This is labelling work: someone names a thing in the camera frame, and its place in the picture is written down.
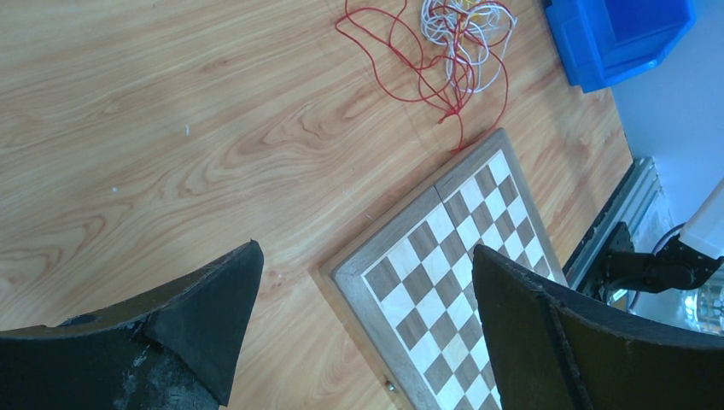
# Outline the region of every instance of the blue plastic bin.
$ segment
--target blue plastic bin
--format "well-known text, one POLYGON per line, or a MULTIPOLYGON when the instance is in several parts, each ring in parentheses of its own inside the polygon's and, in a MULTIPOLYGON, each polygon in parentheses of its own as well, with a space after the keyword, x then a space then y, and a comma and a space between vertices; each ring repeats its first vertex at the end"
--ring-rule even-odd
POLYGON ((692 0, 552 0, 548 24, 571 85, 612 86, 659 65, 694 24, 692 0))

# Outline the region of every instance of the wooden tabletop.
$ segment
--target wooden tabletop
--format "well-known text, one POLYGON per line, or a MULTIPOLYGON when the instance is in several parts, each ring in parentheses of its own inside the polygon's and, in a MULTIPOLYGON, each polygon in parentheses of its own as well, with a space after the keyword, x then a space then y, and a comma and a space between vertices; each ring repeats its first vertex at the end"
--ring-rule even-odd
MULTIPOLYGON (((631 156, 611 94, 568 86, 540 2, 508 4, 519 22, 501 125, 564 263, 631 156)), ((406 15, 413 26, 419 7, 406 15)), ((342 0, 4 5, 0 329, 57 325, 254 238, 266 265, 231 408, 392 408, 318 270, 451 158, 458 124, 387 97, 334 30, 342 10, 342 0)), ((379 58, 394 78, 393 59, 379 58)), ((493 123, 497 83, 465 108, 466 137, 493 123)))

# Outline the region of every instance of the folding chessboard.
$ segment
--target folding chessboard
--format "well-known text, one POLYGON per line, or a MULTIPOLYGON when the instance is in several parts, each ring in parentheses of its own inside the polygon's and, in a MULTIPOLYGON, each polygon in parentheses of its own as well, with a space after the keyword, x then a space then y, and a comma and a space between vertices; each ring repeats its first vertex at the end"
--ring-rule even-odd
POLYGON ((565 279, 505 131, 431 178, 326 270, 415 408, 498 409, 472 249, 565 279))

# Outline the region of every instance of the blue wall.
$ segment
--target blue wall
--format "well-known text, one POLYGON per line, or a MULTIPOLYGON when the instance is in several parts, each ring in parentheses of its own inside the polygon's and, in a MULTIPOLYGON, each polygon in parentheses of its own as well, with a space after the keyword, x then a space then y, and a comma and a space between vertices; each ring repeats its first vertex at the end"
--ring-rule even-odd
POLYGON ((674 223, 724 177, 724 0, 693 0, 697 22, 661 66, 612 87, 636 158, 652 156, 674 223))

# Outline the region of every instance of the white string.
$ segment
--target white string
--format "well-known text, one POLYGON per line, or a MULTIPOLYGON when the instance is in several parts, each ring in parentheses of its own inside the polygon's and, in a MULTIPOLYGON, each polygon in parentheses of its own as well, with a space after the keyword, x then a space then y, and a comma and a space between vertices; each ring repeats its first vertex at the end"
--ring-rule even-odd
MULTIPOLYGON (((505 7, 496 3, 473 3, 475 1, 423 0, 423 10, 420 14, 420 30, 423 35, 433 44, 447 47, 447 55, 450 57, 450 59, 446 59, 445 66, 448 81, 453 76, 454 60, 464 65, 470 64, 475 70, 475 81, 472 78, 472 71, 468 72, 467 79, 468 84, 474 83, 473 88, 460 88, 465 92, 481 92, 498 78, 503 67, 500 62, 493 59, 497 63, 498 69, 490 80, 482 83, 484 68, 489 67, 489 64, 485 64, 490 57, 489 39, 496 41, 505 36, 503 49, 498 55, 503 61, 505 52, 508 50, 508 42, 511 40, 513 29, 517 24, 517 19, 505 7), (467 29, 467 34, 476 38, 483 45, 467 39, 458 41, 458 49, 453 49, 455 43, 453 30, 458 24, 460 16, 464 18, 463 30, 467 29)), ((455 81, 451 81, 451 83, 459 88, 455 81)))

